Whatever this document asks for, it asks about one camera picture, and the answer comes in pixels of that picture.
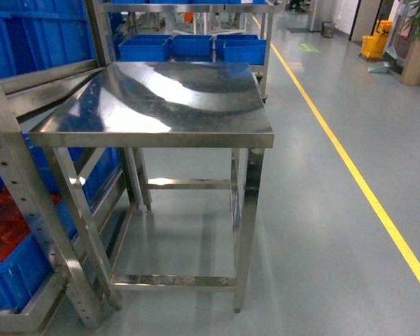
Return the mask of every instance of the table top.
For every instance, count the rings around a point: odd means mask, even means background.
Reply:
[[[247,63],[115,62],[29,133],[45,147],[271,148]]]

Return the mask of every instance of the green floor marking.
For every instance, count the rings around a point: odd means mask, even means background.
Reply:
[[[306,52],[306,53],[318,53],[319,50],[317,50],[314,46],[308,43],[299,43],[299,48]]]

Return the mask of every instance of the yellow mop bucket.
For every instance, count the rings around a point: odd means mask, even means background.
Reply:
[[[381,58],[386,46],[389,32],[392,28],[392,21],[381,20],[373,32],[373,36],[363,36],[362,55],[367,58]]]

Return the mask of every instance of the yellow floor line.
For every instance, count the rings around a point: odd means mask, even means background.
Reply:
[[[257,19],[255,17],[253,17],[253,19],[255,20],[255,23],[258,26],[260,26]],[[339,142],[339,140],[337,139],[333,131],[329,128],[327,122],[323,119],[319,110],[316,108],[316,105],[314,105],[311,98],[309,98],[309,95],[306,93],[305,89],[302,87],[297,77],[295,77],[295,74],[293,73],[291,68],[288,66],[285,59],[281,56],[280,52],[277,50],[277,48],[275,47],[273,43],[271,43],[271,48],[275,52],[275,55],[279,58],[286,72],[288,72],[289,76],[293,80],[297,89],[300,91],[300,94],[303,96],[303,98],[307,102],[313,114],[316,116],[316,119],[319,121],[319,124],[321,124],[323,130],[328,135],[328,138],[330,138],[332,144],[336,148],[336,151],[339,153],[339,155],[343,159],[345,165],[347,166],[351,175],[357,182],[359,188],[363,191],[364,196],[367,198],[367,201],[370,203],[373,210],[377,214],[378,218],[383,223],[383,226],[386,228],[393,242],[397,246],[398,250],[400,250],[403,258],[406,260],[406,263],[409,265],[410,269],[413,271],[415,277],[420,283],[420,262],[415,256],[414,252],[412,252],[411,248],[405,241],[405,238],[403,238],[403,236],[400,234],[400,231],[398,231],[398,228],[395,226],[395,224],[393,223],[389,215],[386,213],[386,210],[384,210],[384,207],[381,205],[381,203],[379,203],[379,200],[377,199],[375,194],[372,192],[372,189],[370,189],[369,185],[367,184],[367,182],[365,181],[365,179],[359,172],[358,168],[356,168],[349,154],[345,151],[344,147]]]

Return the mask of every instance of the trash can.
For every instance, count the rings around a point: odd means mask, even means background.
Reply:
[[[322,36],[332,38],[335,33],[335,24],[333,22],[322,22]]]

